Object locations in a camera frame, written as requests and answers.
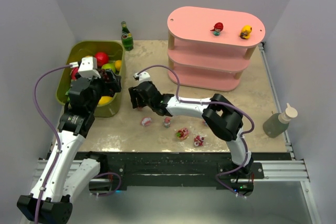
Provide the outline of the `red-haired doll toy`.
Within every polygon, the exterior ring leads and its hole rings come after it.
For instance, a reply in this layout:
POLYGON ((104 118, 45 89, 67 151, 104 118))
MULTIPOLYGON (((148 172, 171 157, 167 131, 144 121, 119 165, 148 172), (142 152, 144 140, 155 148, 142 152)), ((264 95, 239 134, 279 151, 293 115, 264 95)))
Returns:
POLYGON ((214 36, 219 36, 224 29, 224 24, 217 22, 214 27, 211 29, 211 32, 214 36))

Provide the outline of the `small pink figure toy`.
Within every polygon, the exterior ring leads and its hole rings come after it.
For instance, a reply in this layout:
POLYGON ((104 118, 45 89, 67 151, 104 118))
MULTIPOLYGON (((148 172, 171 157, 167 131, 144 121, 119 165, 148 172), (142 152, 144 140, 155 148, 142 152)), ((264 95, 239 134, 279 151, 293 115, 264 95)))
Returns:
POLYGON ((170 117, 165 117, 163 125, 165 128, 169 128, 171 126, 171 118, 170 117))

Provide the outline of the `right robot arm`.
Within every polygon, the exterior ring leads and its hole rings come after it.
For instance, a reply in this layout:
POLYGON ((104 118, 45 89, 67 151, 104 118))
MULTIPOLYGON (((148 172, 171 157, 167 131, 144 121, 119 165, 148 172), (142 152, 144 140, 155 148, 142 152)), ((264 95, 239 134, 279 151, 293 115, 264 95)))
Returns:
POLYGON ((254 130, 250 116, 233 106, 223 95, 190 99, 161 94, 151 81, 129 88, 132 107, 149 107, 159 116, 190 116, 203 119, 213 134, 226 142, 232 157, 233 171, 250 174, 253 164, 244 135, 254 130))

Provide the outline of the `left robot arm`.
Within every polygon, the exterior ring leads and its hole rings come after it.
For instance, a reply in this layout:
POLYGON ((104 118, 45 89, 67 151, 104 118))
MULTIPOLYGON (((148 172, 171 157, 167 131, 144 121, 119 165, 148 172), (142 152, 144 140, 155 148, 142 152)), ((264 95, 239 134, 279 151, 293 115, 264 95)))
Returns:
POLYGON ((67 223, 75 199, 93 178, 112 178, 104 154, 89 153, 79 168, 69 170, 95 120, 94 111, 103 96, 121 92, 121 77, 112 70, 94 70, 73 81, 69 101, 55 130, 56 142, 47 164, 29 195, 21 195, 18 209, 34 223, 67 223))

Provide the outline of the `pink round toy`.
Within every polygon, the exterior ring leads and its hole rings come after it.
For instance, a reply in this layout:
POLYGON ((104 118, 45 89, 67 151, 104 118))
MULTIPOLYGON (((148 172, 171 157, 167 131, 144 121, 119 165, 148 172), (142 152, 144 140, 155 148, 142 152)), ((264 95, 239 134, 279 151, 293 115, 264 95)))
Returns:
POLYGON ((152 118, 151 117, 144 117, 141 120, 141 125, 145 126, 145 127, 149 126, 151 123, 152 123, 152 118))

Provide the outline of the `yellow-haired doll toy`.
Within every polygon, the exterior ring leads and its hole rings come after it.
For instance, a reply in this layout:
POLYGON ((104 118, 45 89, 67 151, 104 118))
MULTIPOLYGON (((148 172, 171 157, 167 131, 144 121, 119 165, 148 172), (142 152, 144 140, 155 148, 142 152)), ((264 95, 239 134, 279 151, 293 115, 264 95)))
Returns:
POLYGON ((249 25, 244 26, 240 31, 239 37, 241 39, 249 39, 252 30, 253 28, 251 26, 249 25))

